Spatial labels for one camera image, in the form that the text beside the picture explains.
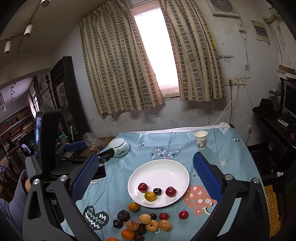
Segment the plastic bag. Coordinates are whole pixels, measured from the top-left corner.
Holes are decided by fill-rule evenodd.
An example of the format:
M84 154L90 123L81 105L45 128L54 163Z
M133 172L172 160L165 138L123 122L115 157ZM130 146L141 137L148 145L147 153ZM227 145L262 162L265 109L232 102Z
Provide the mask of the plastic bag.
M100 152L106 147L106 144L102 142L95 133L85 133L83 139L88 147L93 148L94 152Z

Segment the screw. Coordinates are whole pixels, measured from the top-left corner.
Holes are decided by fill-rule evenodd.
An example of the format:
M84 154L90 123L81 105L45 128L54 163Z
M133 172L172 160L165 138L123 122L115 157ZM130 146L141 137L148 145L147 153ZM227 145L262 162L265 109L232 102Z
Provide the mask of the screw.
M259 178L254 177L253 178L253 182L256 183L256 184L258 184L258 183L260 183L260 180L259 180Z
M68 177L67 177L66 175L61 175L61 176L59 177L59 179L60 179L62 182L64 182L65 180L68 179Z
M34 184L34 185L37 185L39 182L40 182L39 179L35 179L35 180L33 181L33 184Z
M231 181L233 179L233 176L231 174L225 175L226 180Z

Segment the computer monitor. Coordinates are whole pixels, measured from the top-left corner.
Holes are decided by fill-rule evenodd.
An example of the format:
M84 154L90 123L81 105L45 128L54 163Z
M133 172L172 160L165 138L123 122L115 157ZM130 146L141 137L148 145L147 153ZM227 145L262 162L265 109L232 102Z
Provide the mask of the computer monitor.
M296 118L296 86L286 83L284 110Z
M55 143L59 133L61 110L43 110L36 113L34 136L34 165L36 175L48 174L54 169Z

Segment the dark cherry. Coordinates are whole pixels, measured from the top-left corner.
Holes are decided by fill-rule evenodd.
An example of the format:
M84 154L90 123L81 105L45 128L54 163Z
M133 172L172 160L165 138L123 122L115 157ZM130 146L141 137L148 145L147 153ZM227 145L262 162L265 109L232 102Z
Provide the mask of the dark cherry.
M159 215L159 219L160 220L168 220L168 218L169 218L170 216L167 214L167 213L161 213L160 215Z
M144 239L145 239L145 238L144 238L143 235L136 235L134 240L135 240L135 241L144 241Z
M117 214L117 218L122 222L127 222L131 218L131 216L127 210L121 210Z
M179 218L180 219L186 219L186 218L188 218L188 216L189 216L189 213L187 212L187 211L181 211L180 213L179 213Z
M139 224L139 228L136 231L136 234L138 235L144 235L146 233L146 225L143 223Z
M165 191L166 195L169 196L169 197L173 197L176 195L177 193L177 190L173 187L168 187Z
M122 228L122 226L123 226L122 221L120 221L118 219L113 220L113 227L114 228L120 229L120 228Z
M149 214L152 220L157 219L157 215L154 213Z
M138 190L142 193L145 193L148 191L148 185L146 183L140 183L138 186Z
M155 193L156 196L159 196L162 192L162 190L160 188L154 188L153 192Z

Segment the white plate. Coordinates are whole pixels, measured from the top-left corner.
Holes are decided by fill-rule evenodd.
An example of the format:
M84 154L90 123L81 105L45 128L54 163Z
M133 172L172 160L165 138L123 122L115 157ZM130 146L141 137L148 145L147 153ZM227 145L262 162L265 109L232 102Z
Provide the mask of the white plate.
M144 198L144 193L138 190L140 183L148 185L148 191L153 192L154 188L161 188L162 193L156 196L152 202ZM150 161L136 169L128 181L128 193L138 204L144 207L160 208L178 201L187 191L189 185L189 174L186 168L177 161L162 159ZM165 190L174 187L177 194L168 197Z

